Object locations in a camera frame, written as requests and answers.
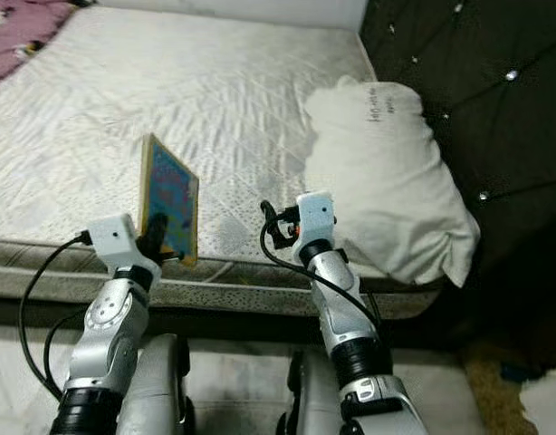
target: headboard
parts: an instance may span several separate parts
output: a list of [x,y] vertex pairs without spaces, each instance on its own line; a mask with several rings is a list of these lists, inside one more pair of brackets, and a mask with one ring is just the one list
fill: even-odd
[[97,0],[100,5],[357,32],[368,0]]
[[379,80],[421,95],[478,273],[556,274],[556,0],[371,0],[361,39]]

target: floor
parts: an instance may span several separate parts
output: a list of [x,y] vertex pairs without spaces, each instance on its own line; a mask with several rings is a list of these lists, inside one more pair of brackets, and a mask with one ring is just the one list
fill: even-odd
[[[29,332],[35,358],[41,358],[45,336],[45,330]],[[74,331],[60,331],[57,336],[51,351],[57,382],[67,372],[78,336]],[[274,434],[289,399],[285,378],[295,348],[282,343],[191,340],[187,390],[196,406],[198,434]],[[454,356],[398,350],[394,357],[396,374],[429,433],[484,433],[474,396]],[[24,362],[15,328],[0,326],[0,434],[46,434],[55,410],[54,399]]]

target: black tufted headboard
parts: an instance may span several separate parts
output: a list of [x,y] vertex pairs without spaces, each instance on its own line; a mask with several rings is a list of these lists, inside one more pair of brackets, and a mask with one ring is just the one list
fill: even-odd
[[477,275],[553,285],[556,0],[371,0],[361,39],[379,80],[422,97],[482,229]]

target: rhinestone button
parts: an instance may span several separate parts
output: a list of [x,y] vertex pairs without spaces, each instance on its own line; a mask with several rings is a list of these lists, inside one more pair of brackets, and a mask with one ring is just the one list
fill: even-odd
[[508,82],[513,82],[515,79],[517,79],[518,74],[519,73],[517,72],[517,70],[510,70],[505,75],[505,80],[507,80]]

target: pillow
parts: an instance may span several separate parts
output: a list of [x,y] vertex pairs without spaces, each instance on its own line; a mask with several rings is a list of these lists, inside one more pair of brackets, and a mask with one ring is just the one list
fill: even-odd
[[393,82],[340,79],[306,102],[318,138],[307,189],[328,190],[337,246],[404,283],[463,286],[479,239],[419,96]]

